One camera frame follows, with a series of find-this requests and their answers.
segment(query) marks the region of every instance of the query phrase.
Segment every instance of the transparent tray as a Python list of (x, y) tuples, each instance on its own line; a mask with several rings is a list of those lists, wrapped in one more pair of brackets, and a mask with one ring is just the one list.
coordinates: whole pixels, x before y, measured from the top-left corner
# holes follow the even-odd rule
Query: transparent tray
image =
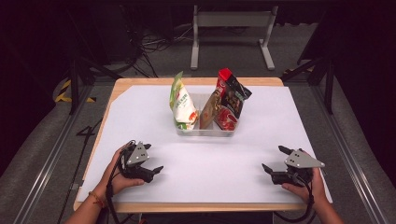
[[(209, 94), (190, 93), (190, 97), (194, 102), (195, 107), (199, 110), (200, 114), (201, 111), (204, 109), (210, 95), (211, 92)], [(232, 137), (237, 126), (234, 131), (223, 131), (216, 122), (212, 121), (206, 129), (201, 130), (198, 120), (194, 126), (194, 129), (192, 130), (182, 130), (179, 129), (176, 125), (175, 128), (177, 134), (182, 136)]]

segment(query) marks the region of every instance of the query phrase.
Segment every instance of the white paper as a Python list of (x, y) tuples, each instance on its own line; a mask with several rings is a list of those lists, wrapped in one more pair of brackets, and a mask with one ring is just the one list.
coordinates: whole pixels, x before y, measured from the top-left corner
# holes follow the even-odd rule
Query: white paper
[[(186, 86), (210, 94), (215, 87)], [(232, 137), (177, 135), (169, 107), (170, 86), (132, 86), (112, 104), (100, 142), (78, 195), (82, 202), (96, 186), (114, 152), (130, 140), (151, 144), (143, 167), (164, 166), (154, 180), (125, 189), (113, 200), (134, 203), (300, 203), (274, 185), (262, 163), (285, 171), (288, 155), (278, 146), (302, 148), (315, 158), (287, 87), (248, 86)], [(332, 201), (326, 186), (327, 197)]]

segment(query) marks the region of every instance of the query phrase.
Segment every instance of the metal bar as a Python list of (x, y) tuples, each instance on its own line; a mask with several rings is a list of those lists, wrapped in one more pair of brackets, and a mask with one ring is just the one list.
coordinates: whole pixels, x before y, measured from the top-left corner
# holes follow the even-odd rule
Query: metal bar
[[(83, 99), (86, 99), (89, 96), (91, 89), (92, 87), (90, 86), (84, 87), (80, 97), (81, 102), (84, 102)], [(78, 114), (81, 111), (82, 106), (83, 104), (78, 105), (75, 111), (76, 113), (69, 115), (58, 139), (55, 142), (55, 145), (53, 146), (49, 156), (47, 157), (46, 162), (43, 165), (43, 168), (38, 173), (37, 179), (35, 180), (32, 189), (30, 190), (28, 196), (26, 197), (26, 200), (23, 203), (20, 212), (15, 218), (14, 224), (27, 223), (33, 211), (35, 210), (35, 206), (37, 205), (38, 200), (40, 199), (41, 194), (44, 191), (44, 188), (47, 186), (47, 183), (50, 180), (50, 176), (52, 175), (55, 165), (58, 162), (62, 154), (62, 151), (64, 149), (64, 142), (68, 134), (70, 133), (70, 130), (74, 122), (76, 121), (76, 118), (78, 117)]]
[(337, 140), (338, 149), (341, 157), (344, 160), (346, 168), (349, 171), (352, 181), (355, 184), (356, 190), (361, 196), (361, 200), (363, 201), (371, 220), (373, 221), (373, 223), (378, 224), (389, 223), (388, 219), (381, 211), (381, 208), (379, 207), (375, 199), (373, 191), (367, 181), (366, 176), (364, 175), (363, 170), (359, 166), (358, 162), (355, 160), (355, 157), (350, 152), (347, 141), (342, 135), (334, 115), (328, 114), (327, 108), (325, 104), (323, 104), (323, 93), (321, 92), (319, 87), (311, 87), (311, 90), (313, 91), (315, 98), (319, 102), (320, 108), (332, 129), (332, 132)]

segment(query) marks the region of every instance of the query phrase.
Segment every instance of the gray carpet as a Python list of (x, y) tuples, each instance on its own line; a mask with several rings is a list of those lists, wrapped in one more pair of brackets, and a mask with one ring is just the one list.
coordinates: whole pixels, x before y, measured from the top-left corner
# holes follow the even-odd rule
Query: gray carpet
[[(235, 35), (223, 29), (208, 30), (201, 37), (199, 68), (190, 70), (191, 41), (185, 39), (163, 51), (155, 51), (148, 56), (160, 77), (172, 77), (184, 71), (191, 77), (216, 77), (222, 67), (229, 67), (237, 77), (280, 77), (286, 69), (296, 66), (304, 46), (315, 29), (310, 26), (275, 27), (270, 39), (269, 49), (276, 70), (268, 71), (263, 61), (261, 50), (256, 42), (260, 31), (247, 29), (241, 35)], [(220, 41), (221, 36), (228, 36), (227, 41)], [(138, 61), (142, 69), (151, 71), (145, 63)], [(114, 69), (122, 64), (114, 64)], [(124, 77), (142, 77), (133, 68), (121, 74)], [(304, 80), (301, 75), (294, 80)], [(46, 179), (42, 194), (34, 204), (32, 213), (27, 216), (27, 223), (56, 223), (62, 211), (66, 194), (70, 189), (72, 177), (78, 164), (80, 152), (84, 147), (84, 136), (76, 134), (87, 126), (94, 126), (103, 116), (108, 97), (112, 91), (113, 81), (99, 77), (89, 92), (96, 97), (95, 103), (84, 103), (65, 138), (62, 154), (53, 171)], [(326, 120), (326, 114), (313, 92), (313, 88), (304, 82), (287, 82), (304, 127), (317, 157), (326, 163), (326, 182), (333, 198), (333, 205), (346, 223), (373, 223), (370, 213), (357, 191), (356, 183), (351, 178), (346, 162), (343, 160), (337, 141)], [(70, 103), (57, 103), (56, 107), (37, 125), (19, 150), (0, 179), (0, 223), (12, 223), (25, 202), (36, 177), (45, 164), (47, 157), (65, 123), (70, 117)], [(384, 212), (389, 223), (396, 223), (393, 208), (396, 207), (396, 190), (377, 163), (369, 148), (359, 123), (337, 82), (333, 95), (334, 118), (346, 139), (350, 152), (363, 170), (374, 198)], [(91, 154), (95, 136), (89, 139), (82, 163), (74, 183), (81, 184), (88, 158)], [(77, 191), (71, 190), (66, 202), (63, 220), (72, 212), (72, 205)], [(303, 211), (282, 213), (288, 217), (298, 217)], [(284, 223), (275, 218), (275, 223)]]

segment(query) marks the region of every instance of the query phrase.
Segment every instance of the forearm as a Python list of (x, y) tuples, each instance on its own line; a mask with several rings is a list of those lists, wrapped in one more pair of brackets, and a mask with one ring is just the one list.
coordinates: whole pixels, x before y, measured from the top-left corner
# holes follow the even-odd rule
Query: forearm
[(326, 200), (314, 203), (314, 210), (322, 224), (342, 224), (344, 221), (338, 216), (332, 205)]
[[(97, 186), (94, 192), (102, 202), (106, 201), (106, 188)], [(101, 212), (101, 204), (97, 203), (94, 196), (88, 195), (85, 201), (79, 206), (76, 212), (65, 223), (87, 223), (94, 224)]]

